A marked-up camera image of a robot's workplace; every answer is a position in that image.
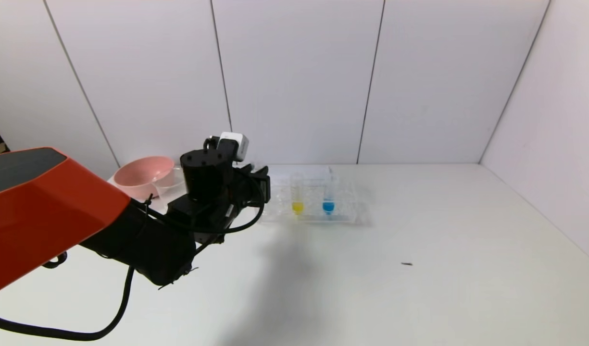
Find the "white wall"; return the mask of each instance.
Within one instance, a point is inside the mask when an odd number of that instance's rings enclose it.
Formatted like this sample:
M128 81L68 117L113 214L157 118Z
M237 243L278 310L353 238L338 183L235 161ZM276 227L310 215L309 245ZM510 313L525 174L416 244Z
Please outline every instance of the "white wall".
M387 0L359 162L479 162L547 3Z
M48 0L121 164L230 131L211 0Z
M116 162L41 1L0 0L0 134L55 147L103 178Z
M356 163L382 0L213 0L233 130L270 163Z
M589 254L589 0L554 0L482 164Z

